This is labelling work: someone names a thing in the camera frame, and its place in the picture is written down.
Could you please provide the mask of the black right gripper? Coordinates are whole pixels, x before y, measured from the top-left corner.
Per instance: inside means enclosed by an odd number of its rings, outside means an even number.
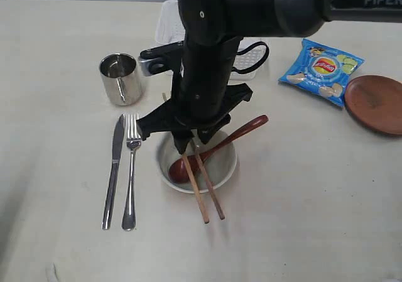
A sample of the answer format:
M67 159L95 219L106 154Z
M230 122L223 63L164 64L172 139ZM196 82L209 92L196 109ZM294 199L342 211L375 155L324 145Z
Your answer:
M231 121L230 111L249 101L252 90L246 84L228 85L242 38L227 37L214 46L202 46L189 38L183 41L182 71L174 73L171 98L137 121L143 140L152 133L172 131L174 145L184 154L197 130L207 144Z

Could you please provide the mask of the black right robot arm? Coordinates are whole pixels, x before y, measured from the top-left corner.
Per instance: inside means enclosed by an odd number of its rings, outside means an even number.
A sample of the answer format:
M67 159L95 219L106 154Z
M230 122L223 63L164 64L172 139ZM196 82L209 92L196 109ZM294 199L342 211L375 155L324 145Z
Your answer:
M208 143L250 100L246 84L229 85L245 37L297 37L327 21L399 23L401 0L178 0L185 38L140 53L145 75L172 71L171 97L137 121L141 139L171 132L183 153L193 136Z

